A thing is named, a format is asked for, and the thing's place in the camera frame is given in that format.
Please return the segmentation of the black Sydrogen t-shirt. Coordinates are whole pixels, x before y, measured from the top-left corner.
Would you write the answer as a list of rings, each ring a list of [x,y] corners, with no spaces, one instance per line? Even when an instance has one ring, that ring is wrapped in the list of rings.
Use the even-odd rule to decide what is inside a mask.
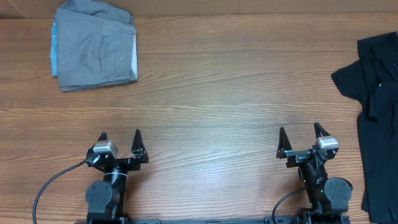
[[[358,141],[371,223],[397,223],[397,33],[358,41],[359,59],[331,74],[337,89],[361,103]]]

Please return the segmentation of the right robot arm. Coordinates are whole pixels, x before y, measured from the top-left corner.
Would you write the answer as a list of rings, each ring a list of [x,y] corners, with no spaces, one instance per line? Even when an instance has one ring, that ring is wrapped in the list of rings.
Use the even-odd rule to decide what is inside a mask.
[[[353,186],[344,178],[329,178],[325,169],[326,161],[334,159],[339,142],[334,136],[316,122],[314,131],[316,141],[308,150],[294,151],[284,128],[279,130],[279,144],[276,158],[286,159],[286,167],[298,169],[300,180],[304,188],[296,190],[280,199],[272,210],[272,222],[294,224],[332,224],[349,223],[349,217],[343,214],[349,209]],[[300,208],[291,217],[277,218],[275,215],[278,206],[288,198],[305,191],[310,206]]]

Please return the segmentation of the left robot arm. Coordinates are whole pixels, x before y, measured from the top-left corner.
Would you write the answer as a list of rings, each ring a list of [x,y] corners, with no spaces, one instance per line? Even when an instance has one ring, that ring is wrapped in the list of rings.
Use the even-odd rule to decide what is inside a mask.
[[[136,130],[132,142],[132,157],[117,158],[118,149],[106,133],[88,149],[85,163],[103,173],[103,179],[93,182],[86,190],[88,204],[87,223],[132,223],[131,216],[124,211],[128,172],[140,170],[148,163],[141,132]]]

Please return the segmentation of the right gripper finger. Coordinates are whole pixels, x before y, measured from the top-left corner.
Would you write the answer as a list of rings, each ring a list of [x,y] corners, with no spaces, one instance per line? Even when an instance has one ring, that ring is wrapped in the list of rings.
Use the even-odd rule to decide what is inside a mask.
[[[329,136],[330,134],[321,126],[321,124],[319,122],[315,122],[314,124],[314,130],[315,130],[315,135],[316,138],[320,138],[320,137],[325,137],[325,136]]]
[[[279,143],[278,143],[276,158],[279,159],[287,158],[290,156],[292,152],[293,149],[288,139],[288,136],[285,132],[285,129],[281,127],[279,129]]]

